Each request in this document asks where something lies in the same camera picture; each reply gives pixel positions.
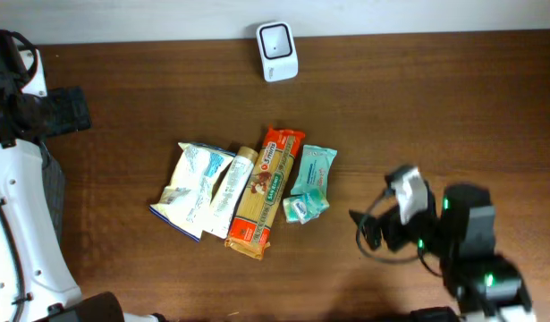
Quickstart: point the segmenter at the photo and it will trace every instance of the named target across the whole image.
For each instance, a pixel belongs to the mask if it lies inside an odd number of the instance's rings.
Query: spaghetti package
[[[225,246],[247,256],[262,259],[270,246],[268,235],[305,134],[269,127]]]

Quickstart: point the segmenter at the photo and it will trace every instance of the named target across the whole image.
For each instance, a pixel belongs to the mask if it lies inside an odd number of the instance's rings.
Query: small teal candy wrapper
[[[331,148],[305,145],[302,148],[299,176],[291,189],[291,195],[301,195],[320,189],[326,196],[328,171],[337,153]]]
[[[314,189],[283,200],[283,208],[287,223],[305,224],[329,209],[330,204],[320,189]]]

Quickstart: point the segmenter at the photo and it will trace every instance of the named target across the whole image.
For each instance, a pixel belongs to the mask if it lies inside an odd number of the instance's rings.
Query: snack wrapper
[[[330,204],[320,189],[314,189],[300,196],[283,200],[284,214],[288,223],[306,224],[310,219],[318,218]]]
[[[198,242],[203,232],[198,219],[208,212],[213,186],[233,161],[234,153],[197,143],[179,146],[183,153],[171,181],[149,210]]]
[[[299,176],[292,187],[291,195],[301,195],[320,189],[326,196],[328,172],[336,154],[337,151],[331,148],[305,144],[302,149]]]

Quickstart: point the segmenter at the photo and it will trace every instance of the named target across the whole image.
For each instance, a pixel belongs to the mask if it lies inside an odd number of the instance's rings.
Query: green light
[[[486,275],[486,286],[491,287],[495,283],[495,279],[493,278],[493,274],[487,274]]]

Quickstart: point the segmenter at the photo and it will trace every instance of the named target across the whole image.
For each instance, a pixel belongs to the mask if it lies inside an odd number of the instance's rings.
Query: food package
[[[314,189],[283,200],[283,208],[287,223],[306,224],[310,219],[318,218],[330,205],[322,191]]]
[[[149,210],[198,242],[203,232],[198,219],[208,212],[213,186],[234,153],[196,143],[179,143],[179,146],[183,154],[171,182]]]
[[[269,127],[225,246],[262,259],[284,185],[305,134]]]
[[[301,195],[314,189],[320,189],[326,196],[328,171],[337,151],[304,145],[300,160],[299,176],[291,189],[291,195]]]
[[[219,190],[211,201],[206,219],[201,223],[203,230],[225,239],[233,219],[235,204],[245,188],[257,161],[257,151],[241,147],[237,157],[231,162]]]

